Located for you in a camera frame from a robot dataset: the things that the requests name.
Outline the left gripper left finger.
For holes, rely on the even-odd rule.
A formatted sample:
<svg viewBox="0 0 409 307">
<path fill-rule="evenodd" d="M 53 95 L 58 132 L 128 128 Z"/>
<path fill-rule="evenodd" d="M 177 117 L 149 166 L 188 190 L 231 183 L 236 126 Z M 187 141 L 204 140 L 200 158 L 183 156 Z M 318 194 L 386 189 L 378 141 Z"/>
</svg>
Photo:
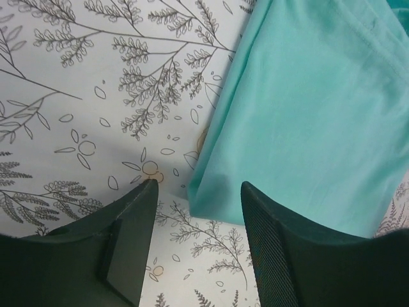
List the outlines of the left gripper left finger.
<svg viewBox="0 0 409 307">
<path fill-rule="evenodd" d="M 146 180 L 46 236 L 1 236 L 2 306 L 138 306 L 157 211 Z"/>
</svg>

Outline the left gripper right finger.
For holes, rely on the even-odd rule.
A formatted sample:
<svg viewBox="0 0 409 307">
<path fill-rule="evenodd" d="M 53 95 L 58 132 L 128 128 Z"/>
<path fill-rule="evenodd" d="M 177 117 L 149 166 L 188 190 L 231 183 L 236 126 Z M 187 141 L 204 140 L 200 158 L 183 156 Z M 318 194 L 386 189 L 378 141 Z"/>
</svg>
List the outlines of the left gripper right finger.
<svg viewBox="0 0 409 307">
<path fill-rule="evenodd" d="M 366 239 L 315 223 L 248 182 L 240 196 L 260 305 L 408 305 L 408 230 Z"/>
</svg>

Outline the teal t shirt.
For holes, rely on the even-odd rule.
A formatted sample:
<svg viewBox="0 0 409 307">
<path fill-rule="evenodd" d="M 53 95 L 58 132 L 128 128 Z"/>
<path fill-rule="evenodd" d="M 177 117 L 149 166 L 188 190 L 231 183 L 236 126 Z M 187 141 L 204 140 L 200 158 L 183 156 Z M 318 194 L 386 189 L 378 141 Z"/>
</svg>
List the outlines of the teal t shirt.
<svg viewBox="0 0 409 307">
<path fill-rule="evenodd" d="M 408 170 L 408 2 L 258 1 L 188 185 L 192 217 L 242 224 L 250 182 L 372 237 Z"/>
</svg>

